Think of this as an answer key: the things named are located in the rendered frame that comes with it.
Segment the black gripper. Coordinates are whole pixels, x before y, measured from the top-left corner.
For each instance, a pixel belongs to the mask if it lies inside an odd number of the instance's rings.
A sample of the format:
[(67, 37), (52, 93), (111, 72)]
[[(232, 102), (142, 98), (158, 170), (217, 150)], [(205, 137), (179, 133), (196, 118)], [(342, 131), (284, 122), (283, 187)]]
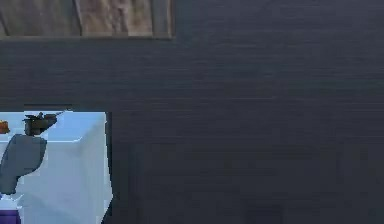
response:
[(57, 123), (57, 116), (63, 114), (64, 111), (55, 114), (44, 114), (40, 112), (38, 115), (26, 115), (24, 132), (28, 136), (37, 136), (48, 130)]

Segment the white table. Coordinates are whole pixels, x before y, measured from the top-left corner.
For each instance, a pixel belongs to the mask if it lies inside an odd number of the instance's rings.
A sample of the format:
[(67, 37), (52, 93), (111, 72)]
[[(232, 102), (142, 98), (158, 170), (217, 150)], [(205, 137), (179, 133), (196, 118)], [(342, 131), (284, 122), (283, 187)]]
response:
[(26, 115), (0, 112), (0, 210), (18, 210), (21, 224), (102, 224), (113, 199), (105, 112), (64, 111), (37, 136)]

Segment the brown framed picture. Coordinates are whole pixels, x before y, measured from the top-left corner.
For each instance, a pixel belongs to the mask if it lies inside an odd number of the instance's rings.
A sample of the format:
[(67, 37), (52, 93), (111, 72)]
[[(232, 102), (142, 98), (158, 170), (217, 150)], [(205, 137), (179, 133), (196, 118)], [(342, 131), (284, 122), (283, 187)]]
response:
[(174, 0), (0, 0), (0, 39), (171, 39), (174, 20)]

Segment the purple object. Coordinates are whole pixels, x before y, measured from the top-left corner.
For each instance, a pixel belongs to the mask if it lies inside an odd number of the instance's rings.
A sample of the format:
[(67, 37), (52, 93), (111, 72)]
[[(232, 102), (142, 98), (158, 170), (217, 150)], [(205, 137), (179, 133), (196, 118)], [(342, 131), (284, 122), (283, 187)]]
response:
[(18, 210), (0, 210), (0, 224), (21, 224)]

